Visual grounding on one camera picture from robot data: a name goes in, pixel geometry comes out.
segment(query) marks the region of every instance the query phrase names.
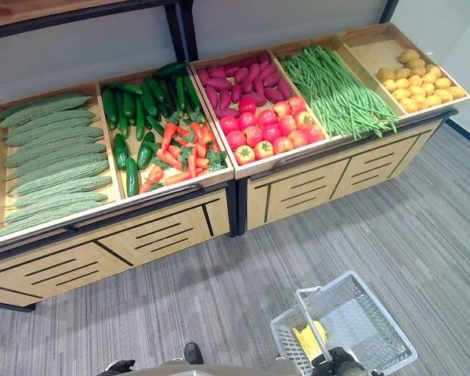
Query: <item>tomato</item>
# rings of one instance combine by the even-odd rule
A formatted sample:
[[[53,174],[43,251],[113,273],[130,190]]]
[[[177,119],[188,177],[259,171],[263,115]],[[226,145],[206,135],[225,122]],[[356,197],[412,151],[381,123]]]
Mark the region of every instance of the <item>tomato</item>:
[[[289,133],[289,138],[292,141],[292,146],[294,147],[294,149],[308,144],[308,136],[306,135],[305,131],[293,131]]]
[[[273,145],[268,141],[261,141],[254,146],[254,152],[257,160],[271,157],[273,155]]]
[[[263,139],[265,141],[273,142],[277,137],[282,136],[282,132],[277,124],[267,125],[263,129]]]
[[[254,162],[256,155],[252,148],[247,145],[239,146],[235,150],[235,159],[239,165],[246,165],[247,163]]]
[[[233,131],[240,130],[238,128],[237,119],[234,116],[225,116],[221,121],[219,121],[222,131],[225,135],[229,135]]]
[[[289,137],[278,137],[273,141],[273,152],[275,154],[292,150],[292,141]]]
[[[277,116],[273,110],[264,110],[258,115],[258,124],[261,129],[264,129],[267,125],[276,124]]]
[[[322,131],[322,127],[318,124],[313,124],[305,129],[305,133],[309,143],[316,143],[324,139],[324,132]]]
[[[295,115],[296,128],[304,131],[313,124],[313,117],[308,111],[302,111]]]
[[[291,106],[285,100],[281,100],[273,105],[273,111],[279,118],[291,114]]]
[[[238,113],[243,114],[244,112],[256,113],[256,102],[252,98],[244,96],[238,103]]]
[[[228,145],[230,145],[231,150],[245,145],[245,136],[241,131],[230,132],[226,139],[228,140]]]
[[[254,147],[256,143],[263,140],[263,131],[256,125],[244,129],[244,134],[250,147]]]
[[[279,128],[284,136],[296,130],[296,122],[292,115],[284,115],[279,119]]]
[[[258,119],[251,112],[244,112],[238,118],[238,128],[243,132],[244,129],[258,125]]]
[[[299,96],[289,98],[289,106],[291,106],[291,110],[294,115],[306,110],[306,102]]]

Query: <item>gray carpet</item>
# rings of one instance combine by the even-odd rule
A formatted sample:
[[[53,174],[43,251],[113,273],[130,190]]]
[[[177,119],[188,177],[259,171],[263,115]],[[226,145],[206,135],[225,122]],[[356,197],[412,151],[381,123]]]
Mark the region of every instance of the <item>gray carpet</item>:
[[[231,239],[220,237],[34,313],[0,309],[0,375],[136,370],[195,340],[209,363],[264,366],[269,322],[297,287],[355,270],[419,352],[397,375],[470,376],[470,143],[443,126],[393,181]]]

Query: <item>shoe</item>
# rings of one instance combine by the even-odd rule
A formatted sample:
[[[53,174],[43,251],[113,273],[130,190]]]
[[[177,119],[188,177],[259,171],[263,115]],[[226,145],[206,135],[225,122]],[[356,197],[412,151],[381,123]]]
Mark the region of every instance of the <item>shoe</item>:
[[[185,360],[190,364],[204,364],[201,348],[195,342],[188,342],[184,350]]]

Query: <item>potato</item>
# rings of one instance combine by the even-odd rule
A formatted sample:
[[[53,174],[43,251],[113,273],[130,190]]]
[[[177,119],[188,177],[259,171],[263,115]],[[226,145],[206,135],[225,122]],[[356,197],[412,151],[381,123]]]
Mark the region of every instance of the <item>potato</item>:
[[[383,86],[385,86],[389,92],[393,92],[397,89],[397,86],[395,85],[395,81],[393,81],[392,79],[388,79],[385,82],[383,82]]]
[[[466,95],[465,91],[462,88],[458,88],[457,86],[451,86],[446,90],[453,95],[454,99],[463,98]]]
[[[423,80],[421,79],[421,77],[417,76],[416,74],[413,76],[410,76],[408,78],[408,81],[409,81],[409,86],[421,86],[421,84],[423,83]]]
[[[442,103],[453,100],[453,95],[450,92],[448,92],[446,89],[437,89],[436,91],[434,91],[433,95],[439,96],[440,99],[442,100]]]
[[[435,83],[435,81],[437,81],[437,76],[435,73],[430,72],[430,73],[424,74],[421,79],[423,80],[423,82],[433,84]]]
[[[380,82],[385,82],[386,80],[395,80],[395,75],[390,68],[382,68],[376,73],[376,77]]]
[[[419,53],[417,53],[413,49],[407,49],[407,50],[405,50],[404,52],[402,52],[400,54],[399,61],[402,64],[405,64],[405,63],[409,62],[412,59],[417,59],[418,57],[420,57]]]
[[[392,93],[392,95],[395,100],[401,100],[404,98],[409,98],[410,91],[407,89],[397,89],[395,92]]]
[[[428,102],[425,98],[425,96],[412,96],[411,99],[416,103],[416,106],[418,106],[419,110],[424,110],[425,108],[428,108]]]
[[[430,96],[436,90],[435,86],[429,82],[421,84],[421,88],[425,90],[426,96]]]
[[[413,69],[413,68],[416,68],[416,67],[424,67],[425,66],[425,61],[423,59],[420,59],[419,57],[417,57],[416,59],[409,60],[406,64],[406,66],[409,69]]]
[[[439,96],[427,96],[426,101],[430,107],[437,106],[442,103],[442,99]]]
[[[404,110],[407,112],[416,112],[418,111],[418,106],[411,98],[404,98],[399,101],[400,105],[404,107]]]
[[[395,86],[398,89],[407,89],[409,87],[409,81],[407,78],[399,78],[397,81],[395,81]]]
[[[419,86],[410,86],[409,91],[412,96],[426,96],[425,90]]]
[[[425,69],[426,73],[435,73],[437,78],[440,78],[442,76],[442,71],[435,64],[427,64]]]
[[[449,78],[437,78],[434,85],[436,89],[447,89],[451,86],[451,80]]]
[[[397,68],[393,71],[395,73],[395,78],[398,80],[399,78],[408,78],[410,75],[410,69],[409,68]]]
[[[413,67],[410,69],[410,75],[417,74],[418,76],[422,76],[426,73],[425,67]]]

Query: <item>shopping basket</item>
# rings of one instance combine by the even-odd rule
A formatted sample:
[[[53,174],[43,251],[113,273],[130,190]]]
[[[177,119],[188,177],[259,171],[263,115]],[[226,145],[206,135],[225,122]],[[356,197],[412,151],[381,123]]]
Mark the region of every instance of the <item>shopping basket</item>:
[[[303,293],[310,295],[303,299]],[[270,327],[280,355],[295,361],[305,376],[311,375],[312,365],[292,328],[302,330],[307,324],[327,361],[331,356],[324,349],[342,347],[366,370],[391,374],[418,357],[407,336],[354,272],[295,294],[298,304],[273,319]],[[327,332],[326,345],[314,320]]]

